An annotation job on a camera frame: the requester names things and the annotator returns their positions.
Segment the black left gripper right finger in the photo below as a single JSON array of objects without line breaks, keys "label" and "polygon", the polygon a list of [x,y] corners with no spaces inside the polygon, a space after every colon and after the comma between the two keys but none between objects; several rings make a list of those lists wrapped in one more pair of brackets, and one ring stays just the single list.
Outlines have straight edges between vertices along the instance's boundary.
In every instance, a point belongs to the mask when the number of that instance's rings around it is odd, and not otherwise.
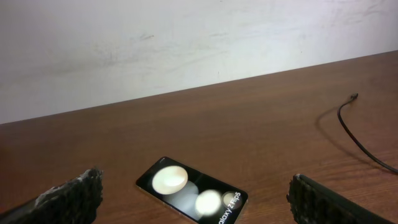
[{"label": "black left gripper right finger", "polygon": [[292,177],[287,201],[298,224],[393,224],[303,174]]}]

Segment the black Galaxy flip phone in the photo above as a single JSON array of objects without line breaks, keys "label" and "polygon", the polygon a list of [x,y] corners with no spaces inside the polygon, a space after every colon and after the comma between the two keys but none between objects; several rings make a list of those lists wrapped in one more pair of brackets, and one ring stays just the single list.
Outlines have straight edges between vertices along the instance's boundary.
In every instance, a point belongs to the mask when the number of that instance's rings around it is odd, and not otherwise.
[{"label": "black Galaxy flip phone", "polygon": [[161,157],[136,185],[195,223],[234,224],[248,202],[248,194],[232,185]]}]

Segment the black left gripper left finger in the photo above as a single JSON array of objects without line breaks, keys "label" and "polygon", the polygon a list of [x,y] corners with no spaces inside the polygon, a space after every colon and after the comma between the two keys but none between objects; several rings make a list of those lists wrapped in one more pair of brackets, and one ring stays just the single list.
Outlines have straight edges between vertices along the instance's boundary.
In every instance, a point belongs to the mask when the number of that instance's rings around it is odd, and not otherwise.
[{"label": "black left gripper left finger", "polygon": [[103,201],[103,171],[86,170],[62,185],[1,214],[4,224],[91,224]]}]

